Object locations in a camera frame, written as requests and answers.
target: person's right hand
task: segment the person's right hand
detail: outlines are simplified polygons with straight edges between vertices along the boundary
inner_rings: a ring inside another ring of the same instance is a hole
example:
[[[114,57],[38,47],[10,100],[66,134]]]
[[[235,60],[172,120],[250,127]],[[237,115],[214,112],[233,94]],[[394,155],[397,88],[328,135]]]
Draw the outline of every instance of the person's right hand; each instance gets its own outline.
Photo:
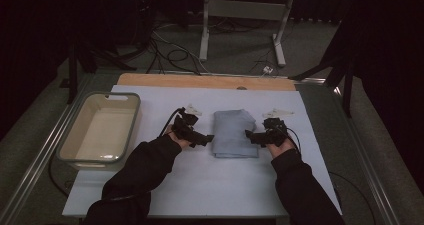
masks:
[[[266,144],[266,147],[271,152],[272,158],[276,158],[283,154],[285,151],[295,148],[292,141],[288,138],[286,138],[286,140],[284,140],[284,142],[279,147],[277,147],[275,144]]]

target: black sweater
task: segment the black sweater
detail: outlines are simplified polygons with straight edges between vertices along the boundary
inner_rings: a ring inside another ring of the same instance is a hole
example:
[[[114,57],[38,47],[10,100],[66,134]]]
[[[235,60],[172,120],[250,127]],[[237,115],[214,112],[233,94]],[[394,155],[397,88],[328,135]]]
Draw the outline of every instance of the black sweater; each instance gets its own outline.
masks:
[[[102,200],[93,203],[84,225],[143,224],[149,213],[150,191],[172,171],[181,147],[165,135],[142,142],[125,166],[103,187]],[[272,161],[278,196],[296,224],[344,224],[325,191],[294,150]]]

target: person's left hand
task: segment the person's left hand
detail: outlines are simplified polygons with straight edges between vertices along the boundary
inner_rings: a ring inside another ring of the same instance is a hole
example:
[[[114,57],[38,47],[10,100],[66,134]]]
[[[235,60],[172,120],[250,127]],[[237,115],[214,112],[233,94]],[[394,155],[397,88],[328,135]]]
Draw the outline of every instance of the person's left hand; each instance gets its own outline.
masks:
[[[179,139],[179,138],[177,137],[177,135],[175,135],[175,133],[171,130],[171,128],[172,128],[172,125],[169,125],[169,126],[166,128],[165,134],[168,134],[168,136],[170,136],[170,137],[171,137],[171,139],[172,139],[174,142],[178,143],[178,145],[180,145],[180,147],[181,147],[182,149],[184,149],[184,148],[186,148],[186,147],[190,146],[191,142],[189,142],[189,141],[187,141],[187,140],[184,140],[184,139]]]

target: person's right arm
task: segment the person's right arm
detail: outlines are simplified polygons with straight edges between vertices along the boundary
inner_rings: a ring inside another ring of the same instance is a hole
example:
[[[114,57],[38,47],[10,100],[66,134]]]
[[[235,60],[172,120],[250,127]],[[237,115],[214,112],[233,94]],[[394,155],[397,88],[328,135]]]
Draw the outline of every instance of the person's right arm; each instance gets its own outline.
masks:
[[[279,147],[268,144],[277,173],[275,188],[280,201],[296,225],[345,224],[327,193],[286,139]]]

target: folded towel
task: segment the folded towel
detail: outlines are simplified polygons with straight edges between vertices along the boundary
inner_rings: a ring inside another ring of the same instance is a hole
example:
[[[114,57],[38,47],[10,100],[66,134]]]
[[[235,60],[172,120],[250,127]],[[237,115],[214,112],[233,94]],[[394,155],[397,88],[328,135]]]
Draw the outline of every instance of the folded towel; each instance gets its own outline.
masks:
[[[258,157],[258,146],[251,144],[245,130],[256,129],[255,119],[244,109],[214,113],[212,152],[217,158]]]

